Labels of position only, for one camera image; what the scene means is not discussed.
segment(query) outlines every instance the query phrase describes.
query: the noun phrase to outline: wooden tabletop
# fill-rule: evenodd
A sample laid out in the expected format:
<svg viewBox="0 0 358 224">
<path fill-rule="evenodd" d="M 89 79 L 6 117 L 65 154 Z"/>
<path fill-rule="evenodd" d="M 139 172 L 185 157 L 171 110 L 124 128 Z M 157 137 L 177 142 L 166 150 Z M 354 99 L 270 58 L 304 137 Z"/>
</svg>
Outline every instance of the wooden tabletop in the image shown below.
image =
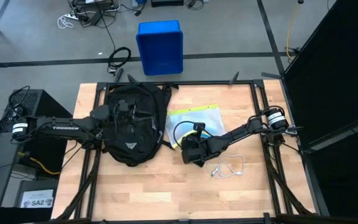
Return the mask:
<svg viewBox="0 0 358 224">
<path fill-rule="evenodd" d="M 264 83 L 269 105 L 287 110 L 280 82 L 265 80 Z M 89 116 L 95 89 L 95 83 L 81 84 L 74 118 Z M 179 90 L 172 90 L 168 110 L 215 103 L 219 105 L 226 131 L 246 123 L 248 117 L 255 114 L 249 85 L 182 85 Z M 285 136 L 285 139 L 287 144 L 296 147 L 294 138 Z M 67 148 L 73 146 L 74 142 L 70 141 Z M 280 151 L 289 188 L 308 210 L 314 212 L 300 156 L 286 146 L 281 146 Z M 66 155 L 65 161 L 73 152 Z M 62 171 L 52 218 L 64 211 L 78 190 L 84 152 L 80 150 Z M 244 174 L 212 178 L 205 166 L 184 164 L 181 151 L 166 146 L 162 146 L 152 160 L 137 167 L 128 167 L 115 161 L 110 154 L 103 154 L 92 220 L 255 218 L 262 217 L 264 212 L 274 216 L 260 136 L 253 135 L 239 141 L 223 154 L 242 154 L 246 159 Z M 242 168 L 241 159 L 225 158 L 224 161 L 235 170 Z M 218 158 L 211 162 L 218 163 Z M 278 185 L 277 189 L 282 211 L 285 211 Z M 84 199 L 83 216 L 86 205 L 87 199 Z"/>
</svg>

